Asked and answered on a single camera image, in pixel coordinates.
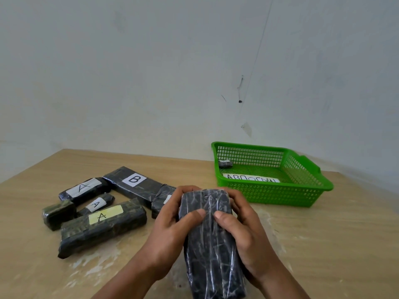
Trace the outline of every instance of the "tabletop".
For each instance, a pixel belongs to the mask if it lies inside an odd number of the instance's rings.
[[[90,298],[139,250],[154,219],[61,260],[60,232],[42,220],[58,193],[127,166],[172,186],[217,185],[211,161],[64,149],[0,184],[2,298]],[[252,204],[272,246],[311,298],[397,298],[399,216],[376,194],[337,172],[311,208]],[[111,192],[116,202],[127,198]],[[146,298],[191,298],[182,255]],[[261,298],[248,286],[248,298]]]

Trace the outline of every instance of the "black plastic wrap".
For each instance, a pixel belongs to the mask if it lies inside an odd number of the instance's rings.
[[[95,177],[62,191],[58,197],[61,201],[70,200],[75,206],[79,206],[89,199],[109,191],[111,191],[110,185],[102,177]]]
[[[246,290],[241,261],[232,235],[215,221],[219,210],[232,213],[224,190],[199,190],[182,196],[179,219],[188,212],[205,209],[202,224],[188,234],[184,243],[187,276],[194,299],[240,299]]]
[[[125,201],[61,226],[58,257],[71,256],[147,223],[147,212],[137,199]]]
[[[95,200],[93,200],[91,203],[89,203],[87,206],[85,206],[83,209],[77,212],[76,215],[80,217],[80,216],[89,215],[96,211],[100,211],[102,209],[105,209],[106,207],[111,206],[114,200],[115,197],[109,193],[101,194]]]
[[[233,162],[225,159],[223,161],[217,161],[217,164],[219,166],[219,169],[230,169],[233,167]]]
[[[66,200],[59,204],[47,206],[43,209],[43,221],[52,231],[59,230],[61,224],[75,218],[76,206],[72,201]]]
[[[157,218],[159,212],[161,212],[162,207],[166,204],[167,200],[169,200],[175,190],[176,188],[174,186],[170,186],[167,184],[162,185],[161,189],[158,191],[154,200],[151,203],[152,218]]]
[[[128,198],[137,198],[140,203],[151,209],[151,202],[162,187],[162,183],[141,175],[127,167],[120,167],[103,178],[112,188]]]

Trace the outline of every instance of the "basket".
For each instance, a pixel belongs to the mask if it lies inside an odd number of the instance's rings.
[[[212,143],[218,186],[240,190],[249,202],[310,207],[334,187],[320,168],[295,151],[236,143]],[[218,160],[229,159],[230,169]]]

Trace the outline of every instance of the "yellow paper label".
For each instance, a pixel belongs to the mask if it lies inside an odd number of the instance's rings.
[[[89,224],[95,224],[96,222],[104,221],[118,214],[122,214],[123,209],[121,205],[113,206],[105,210],[97,211],[89,215]]]

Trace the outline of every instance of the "basket rim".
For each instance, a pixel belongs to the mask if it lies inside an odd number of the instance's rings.
[[[308,159],[306,156],[302,155],[300,156],[295,152],[294,150],[287,149],[287,148],[282,148],[282,147],[270,147],[270,146],[259,146],[259,145],[247,145],[247,144],[241,144],[241,143],[228,143],[228,142],[223,142],[223,141],[214,141],[211,144],[212,151],[213,151],[213,157],[214,157],[214,165],[215,165],[215,173],[216,173],[216,178],[220,179],[221,181],[226,181],[226,182],[232,182],[231,179],[224,177],[219,170],[219,165],[218,165],[218,158],[217,158],[217,150],[216,146],[219,145],[226,145],[230,147],[235,147],[235,148],[243,148],[243,149],[256,149],[256,150],[275,150],[275,151],[290,151],[292,154],[294,154],[297,157],[302,158],[302,161],[305,163],[301,163],[302,166],[306,168],[313,176],[315,176],[319,181],[323,183],[323,186],[316,186],[316,185],[302,185],[302,184],[294,184],[294,183],[273,183],[273,182],[268,182],[268,181],[246,181],[242,179],[234,179],[234,183],[238,184],[243,184],[243,185],[273,185],[273,186],[283,186],[283,187],[294,187],[294,188],[306,188],[306,189],[316,189],[316,190],[323,190],[323,191],[331,191],[334,188],[334,185],[331,181],[329,181],[322,173],[320,170],[320,167],[317,166],[313,161]]]

